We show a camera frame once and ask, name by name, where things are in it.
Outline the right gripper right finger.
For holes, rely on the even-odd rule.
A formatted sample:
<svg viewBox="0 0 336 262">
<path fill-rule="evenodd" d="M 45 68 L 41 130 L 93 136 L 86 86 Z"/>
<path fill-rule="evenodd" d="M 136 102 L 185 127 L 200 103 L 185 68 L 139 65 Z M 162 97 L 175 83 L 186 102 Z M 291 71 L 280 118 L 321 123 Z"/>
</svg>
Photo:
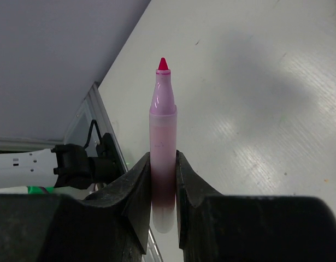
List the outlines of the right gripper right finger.
<svg viewBox="0 0 336 262">
<path fill-rule="evenodd" d="M 202 179 L 185 155 L 176 152 L 179 248 L 184 261 L 227 261 L 225 197 Z"/>
</svg>

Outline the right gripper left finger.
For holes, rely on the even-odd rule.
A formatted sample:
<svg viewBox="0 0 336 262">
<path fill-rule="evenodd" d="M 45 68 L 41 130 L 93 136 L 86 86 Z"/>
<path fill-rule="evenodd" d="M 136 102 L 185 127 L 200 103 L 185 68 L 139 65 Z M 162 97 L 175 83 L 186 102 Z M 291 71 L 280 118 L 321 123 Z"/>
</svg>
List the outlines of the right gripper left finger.
<svg viewBox="0 0 336 262">
<path fill-rule="evenodd" d="M 141 261 L 146 254 L 151 212 L 150 154 L 124 175 L 83 201 L 92 207 L 103 261 Z"/>
</svg>

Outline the pink marker pen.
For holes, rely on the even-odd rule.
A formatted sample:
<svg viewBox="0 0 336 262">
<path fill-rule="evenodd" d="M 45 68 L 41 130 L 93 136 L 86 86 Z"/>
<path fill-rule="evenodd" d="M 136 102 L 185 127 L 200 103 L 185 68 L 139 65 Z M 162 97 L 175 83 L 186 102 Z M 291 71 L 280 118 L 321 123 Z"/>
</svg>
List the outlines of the pink marker pen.
<svg viewBox="0 0 336 262">
<path fill-rule="evenodd" d="M 149 109 L 149 138 L 152 219 L 155 229 L 163 234 L 174 224 L 177 114 L 171 70 L 162 57 Z"/>
</svg>

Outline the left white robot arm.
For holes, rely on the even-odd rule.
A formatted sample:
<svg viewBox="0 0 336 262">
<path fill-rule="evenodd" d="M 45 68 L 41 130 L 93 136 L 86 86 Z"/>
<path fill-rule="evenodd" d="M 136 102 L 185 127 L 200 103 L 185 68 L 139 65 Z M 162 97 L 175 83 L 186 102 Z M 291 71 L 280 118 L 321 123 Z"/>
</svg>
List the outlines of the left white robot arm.
<svg viewBox="0 0 336 262">
<path fill-rule="evenodd" d="M 72 187 L 110 184 L 124 174 L 117 153 L 89 157 L 79 145 L 56 145 L 39 151 L 0 154 L 0 189 Z"/>
</svg>

